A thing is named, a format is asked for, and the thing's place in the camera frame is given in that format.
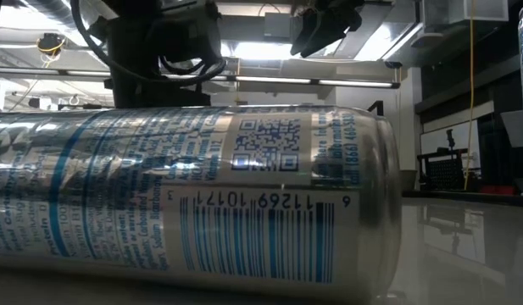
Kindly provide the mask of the gray trapezoid panel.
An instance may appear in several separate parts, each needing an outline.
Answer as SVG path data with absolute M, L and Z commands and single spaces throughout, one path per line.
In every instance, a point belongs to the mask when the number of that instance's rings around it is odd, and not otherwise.
M 511 147 L 523 147 L 523 110 L 501 113 Z

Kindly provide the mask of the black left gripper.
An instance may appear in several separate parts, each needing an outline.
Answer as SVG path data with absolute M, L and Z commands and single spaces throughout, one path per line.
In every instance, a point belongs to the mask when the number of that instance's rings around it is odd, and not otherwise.
M 108 56 L 136 77 L 159 80 L 164 66 L 176 75 L 210 80 L 222 72 L 213 0 L 103 0 L 117 17 L 107 22 Z M 110 81 L 116 108 L 209 107 L 210 95 L 171 91 L 162 100 L 152 85 Z

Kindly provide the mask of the white board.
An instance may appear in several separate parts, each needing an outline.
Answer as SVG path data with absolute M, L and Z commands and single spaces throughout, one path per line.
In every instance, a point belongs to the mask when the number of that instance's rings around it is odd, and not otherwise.
M 451 131 L 455 143 L 453 149 L 470 149 L 462 156 L 462 164 L 465 168 L 481 168 L 481 156 L 479 145 L 479 132 L 476 120 L 451 125 L 439 130 L 429 131 L 420 136 L 421 153 L 435 153 L 439 147 L 449 148 L 448 130 Z

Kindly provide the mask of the gray ceiling box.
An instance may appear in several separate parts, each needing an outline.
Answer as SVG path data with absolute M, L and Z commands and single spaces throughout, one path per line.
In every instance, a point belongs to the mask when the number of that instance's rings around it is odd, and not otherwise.
M 264 40 L 289 43 L 292 39 L 292 18 L 289 14 L 264 14 Z

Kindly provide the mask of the rectangular metal ceiling duct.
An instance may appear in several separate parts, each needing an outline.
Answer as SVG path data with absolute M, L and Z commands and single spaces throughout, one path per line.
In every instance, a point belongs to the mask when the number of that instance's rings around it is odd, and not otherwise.
M 328 63 L 393 61 L 436 64 L 509 20 L 514 0 L 365 0 L 362 25 L 307 57 Z

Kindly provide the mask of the red box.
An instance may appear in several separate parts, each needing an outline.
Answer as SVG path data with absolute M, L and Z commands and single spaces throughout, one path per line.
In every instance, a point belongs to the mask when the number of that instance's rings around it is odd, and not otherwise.
M 484 185 L 481 187 L 480 193 L 498 196 L 513 196 L 516 193 L 516 190 L 514 186 Z

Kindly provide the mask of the gray bin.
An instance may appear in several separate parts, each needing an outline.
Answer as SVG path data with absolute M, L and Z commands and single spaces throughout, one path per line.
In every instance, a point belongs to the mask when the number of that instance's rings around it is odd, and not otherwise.
M 400 185 L 402 191 L 414 191 L 417 181 L 416 169 L 401 169 L 400 170 Z

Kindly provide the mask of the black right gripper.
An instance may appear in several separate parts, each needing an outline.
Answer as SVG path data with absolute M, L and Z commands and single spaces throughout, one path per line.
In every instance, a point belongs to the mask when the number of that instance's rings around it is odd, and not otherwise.
M 362 25 L 357 8 L 364 0 L 315 0 L 317 10 L 303 11 L 298 20 L 300 31 L 295 36 L 291 55 L 307 58 L 345 37 L 345 31 L 356 31 Z

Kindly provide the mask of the blue silver Red Bull can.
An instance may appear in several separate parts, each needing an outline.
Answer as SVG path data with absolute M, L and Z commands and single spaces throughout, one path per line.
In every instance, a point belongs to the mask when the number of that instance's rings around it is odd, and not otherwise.
M 385 295 L 390 123 L 257 106 L 0 114 L 0 265 L 329 302 Z

